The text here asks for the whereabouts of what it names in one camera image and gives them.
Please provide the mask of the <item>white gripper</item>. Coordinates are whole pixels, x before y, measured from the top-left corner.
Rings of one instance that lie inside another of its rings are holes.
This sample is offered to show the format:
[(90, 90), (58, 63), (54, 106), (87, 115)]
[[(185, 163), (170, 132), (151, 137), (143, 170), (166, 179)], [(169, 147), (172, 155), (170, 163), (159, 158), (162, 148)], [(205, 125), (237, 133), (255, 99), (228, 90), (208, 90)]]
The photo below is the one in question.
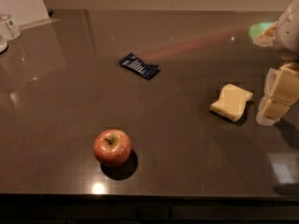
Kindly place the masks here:
[[(299, 61), (299, 0), (293, 0), (278, 19), (274, 51), (283, 61)], [(262, 126), (278, 122), (299, 99), (299, 63), (270, 68), (263, 87), (256, 121)]]

